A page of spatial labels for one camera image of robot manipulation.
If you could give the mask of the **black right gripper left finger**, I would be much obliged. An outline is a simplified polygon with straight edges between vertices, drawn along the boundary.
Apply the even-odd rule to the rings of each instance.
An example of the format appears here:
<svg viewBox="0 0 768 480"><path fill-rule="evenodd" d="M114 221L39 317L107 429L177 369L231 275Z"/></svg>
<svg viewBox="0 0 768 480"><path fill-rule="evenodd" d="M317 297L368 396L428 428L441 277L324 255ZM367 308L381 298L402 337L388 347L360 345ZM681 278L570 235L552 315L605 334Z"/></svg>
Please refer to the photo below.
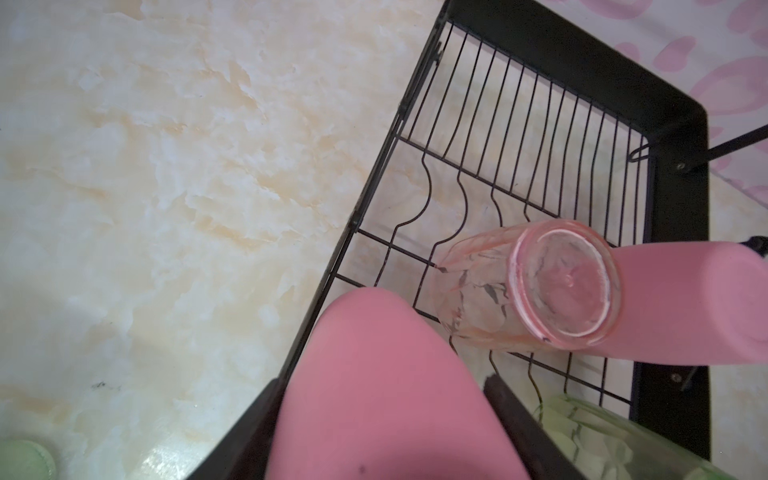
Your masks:
<svg viewBox="0 0 768 480"><path fill-rule="evenodd" d="M272 379L188 479L264 479L284 392Z"/></svg>

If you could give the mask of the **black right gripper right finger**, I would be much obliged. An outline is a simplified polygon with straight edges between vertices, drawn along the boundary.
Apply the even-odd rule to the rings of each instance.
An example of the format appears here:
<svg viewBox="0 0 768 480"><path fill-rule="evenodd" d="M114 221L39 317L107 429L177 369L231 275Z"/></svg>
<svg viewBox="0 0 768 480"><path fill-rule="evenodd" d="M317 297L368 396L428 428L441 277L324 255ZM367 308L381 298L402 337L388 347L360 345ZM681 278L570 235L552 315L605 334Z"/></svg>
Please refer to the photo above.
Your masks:
<svg viewBox="0 0 768 480"><path fill-rule="evenodd" d="M485 380L483 393L530 479L585 479L533 419L500 375L493 374Z"/></svg>

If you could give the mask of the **green cup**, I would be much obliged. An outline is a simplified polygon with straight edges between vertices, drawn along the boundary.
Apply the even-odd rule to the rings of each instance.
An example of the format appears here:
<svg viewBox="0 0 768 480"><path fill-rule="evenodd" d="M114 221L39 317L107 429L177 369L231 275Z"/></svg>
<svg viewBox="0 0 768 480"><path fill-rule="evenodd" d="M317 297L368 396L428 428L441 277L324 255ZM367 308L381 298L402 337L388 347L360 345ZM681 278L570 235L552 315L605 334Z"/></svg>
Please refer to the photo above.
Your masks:
<svg viewBox="0 0 768 480"><path fill-rule="evenodd" d="M551 397L533 413L588 479L730 479L709 461L593 403Z"/></svg>

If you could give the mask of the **pink cup front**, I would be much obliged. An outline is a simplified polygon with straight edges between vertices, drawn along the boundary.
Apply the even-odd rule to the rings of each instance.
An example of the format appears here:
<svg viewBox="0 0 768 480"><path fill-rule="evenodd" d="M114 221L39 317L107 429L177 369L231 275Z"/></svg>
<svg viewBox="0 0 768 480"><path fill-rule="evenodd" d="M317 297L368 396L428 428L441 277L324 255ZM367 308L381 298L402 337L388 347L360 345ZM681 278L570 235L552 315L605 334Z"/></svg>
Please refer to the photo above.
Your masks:
<svg viewBox="0 0 768 480"><path fill-rule="evenodd" d="M270 479L524 479L469 369L398 295L360 288L318 319L285 391Z"/></svg>

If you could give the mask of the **pink cup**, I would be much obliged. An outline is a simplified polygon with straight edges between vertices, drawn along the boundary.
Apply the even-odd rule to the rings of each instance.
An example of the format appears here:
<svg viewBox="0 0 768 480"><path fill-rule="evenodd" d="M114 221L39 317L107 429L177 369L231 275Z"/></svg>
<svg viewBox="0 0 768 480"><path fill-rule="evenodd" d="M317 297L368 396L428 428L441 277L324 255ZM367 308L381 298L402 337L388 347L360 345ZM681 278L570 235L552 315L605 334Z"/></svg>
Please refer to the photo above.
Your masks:
<svg viewBox="0 0 768 480"><path fill-rule="evenodd" d="M360 288L318 319L285 391L270 479L524 479L469 369L398 295Z"/></svg>
<svg viewBox="0 0 768 480"><path fill-rule="evenodd" d="M735 242L613 251L622 307L591 355L662 365L767 361L767 261Z"/></svg>

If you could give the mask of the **orange translucent cup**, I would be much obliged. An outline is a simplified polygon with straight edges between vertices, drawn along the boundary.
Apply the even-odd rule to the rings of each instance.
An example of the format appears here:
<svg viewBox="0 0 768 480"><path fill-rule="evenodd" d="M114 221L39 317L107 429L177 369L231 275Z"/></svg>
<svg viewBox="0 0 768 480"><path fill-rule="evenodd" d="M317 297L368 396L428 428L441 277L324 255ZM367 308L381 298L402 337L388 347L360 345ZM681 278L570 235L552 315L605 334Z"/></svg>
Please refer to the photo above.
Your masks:
<svg viewBox="0 0 768 480"><path fill-rule="evenodd" d="M448 333L489 350L584 350L608 336L622 307L611 247L572 220L465 238L428 279L430 305Z"/></svg>

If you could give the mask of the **yellow-green cup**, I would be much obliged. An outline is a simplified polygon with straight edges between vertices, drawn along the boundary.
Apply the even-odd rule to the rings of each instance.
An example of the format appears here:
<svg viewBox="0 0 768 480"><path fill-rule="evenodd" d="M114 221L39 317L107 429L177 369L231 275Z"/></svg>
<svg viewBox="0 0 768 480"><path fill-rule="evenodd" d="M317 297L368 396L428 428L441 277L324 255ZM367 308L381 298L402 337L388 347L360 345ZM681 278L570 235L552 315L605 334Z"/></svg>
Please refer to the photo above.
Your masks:
<svg viewBox="0 0 768 480"><path fill-rule="evenodd" d="M50 452L30 440L1 442L1 480L54 480L57 467Z"/></svg>

